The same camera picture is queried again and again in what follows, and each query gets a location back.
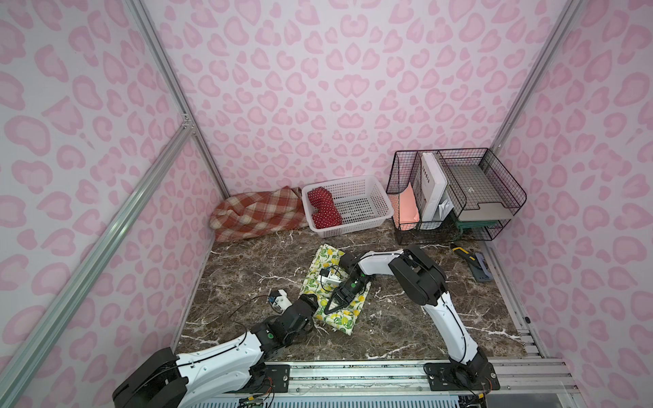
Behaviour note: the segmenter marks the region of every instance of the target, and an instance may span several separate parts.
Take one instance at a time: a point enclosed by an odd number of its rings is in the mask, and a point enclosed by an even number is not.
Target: plaid blanket
[[[209,220],[217,242],[254,238],[308,226],[301,196],[290,187],[242,193],[218,204]]]

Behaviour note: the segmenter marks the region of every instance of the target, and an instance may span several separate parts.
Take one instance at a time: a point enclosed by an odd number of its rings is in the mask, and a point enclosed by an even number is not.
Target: brown marble surface
[[[226,315],[243,301],[270,289],[285,289],[291,300],[300,286],[317,248],[328,243],[355,255],[367,251],[398,249],[393,225],[322,239],[310,229],[284,231],[239,242],[215,244],[177,353],[212,347],[239,336],[274,312],[261,298],[234,314]],[[465,242],[468,249],[478,250]],[[426,253],[443,266],[456,310],[470,335],[488,356],[525,355],[517,331],[494,283],[476,283],[467,265],[448,245],[422,245]],[[318,322],[303,343],[286,348],[276,360],[365,360],[369,358],[442,359],[446,346],[431,319],[405,294],[391,276],[377,276],[370,296],[351,336],[333,332]]]

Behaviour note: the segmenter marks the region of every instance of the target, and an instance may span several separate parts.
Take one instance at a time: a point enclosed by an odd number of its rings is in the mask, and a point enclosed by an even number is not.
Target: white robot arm
[[[390,253],[370,251],[361,256],[358,266],[365,275],[394,275],[390,263],[394,259],[401,259],[403,254],[403,250]],[[449,292],[442,292],[435,304],[424,304],[422,308],[442,335],[451,359],[463,364],[469,363],[477,353],[478,344],[462,324]]]
[[[360,258],[345,254],[340,267],[349,276],[332,291],[326,314],[348,306],[373,275],[394,275],[406,295],[429,314],[447,346],[451,363],[446,369],[440,368],[438,374],[430,367],[433,364],[425,364],[425,372],[431,378],[439,375],[460,390],[483,389],[479,381],[492,365],[462,324],[444,272],[419,247],[368,252]],[[114,391],[115,407],[188,408],[225,392],[260,389],[265,379],[264,361],[312,328],[318,309],[315,295],[303,294],[290,303],[285,292],[274,290],[269,300],[283,314],[265,319],[236,339],[195,353],[174,355],[170,347],[154,353]]]
[[[189,408],[225,392],[260,389],[266,378],[264,361],[312,329],[318,308],[314,294],[290,303],[283,290],[273,290],[268,300],[282,314],[231,341],[195,353],[175,355],[170,347],[154,353],[117,387],[114,406]]]

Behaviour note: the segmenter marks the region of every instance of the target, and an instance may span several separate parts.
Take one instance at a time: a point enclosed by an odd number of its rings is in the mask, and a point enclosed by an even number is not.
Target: black wire rack
[[[417,202],[421,188],[422,153],[432,153],[447,177],[446,192],[453,209],[443,221],[399,223],[399,194],[410,183]],[[491,241],[509,219],[464,222],[463,211],[479,210],[480,204],[500,203],[513,215],[526,203],[526,192],[501,161],[486,148],[444,150],[400,150],[395,152],[386,193],[395,214],[395,237],[405,243]]]

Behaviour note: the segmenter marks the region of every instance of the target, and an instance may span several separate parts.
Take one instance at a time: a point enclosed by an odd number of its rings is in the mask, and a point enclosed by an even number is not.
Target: yellow lemon pattern fabric
[[[335,327],[341,332],[351,336],[351,331],[354,329],[354,324],[358,319],[358,315],[363,309],[365,304],[365,299],[370,292],[370,286],[372,283],[368,283],[365,291],[361,293],[356,299],[354,299],[347,307],[341,309],[330,315],[325,315],[325,306],[327,305],[328,299],[331,297],[331,291],[333,291],[336,286],[324,285],[322,286],[317,280],[320,271],[322,268],[327,268],[332,265],[338,265],[340,263],[340,257],[344,255],[343,251],[339,251],[337,248],[332,247],[331,245],[324,244],[322,245],[315,254],[313,262],[308,270],[308,275],[304,279],[302,284],[301,293],[306,294],[315,294],[317,296],[317,304],[320,308],[317,310],[313,318],[315,320],[320,320],[327,323],[329,326]],[[335,274],[340,276],[342,281],[347,280],[347,274],[339,269],[332,269]]]

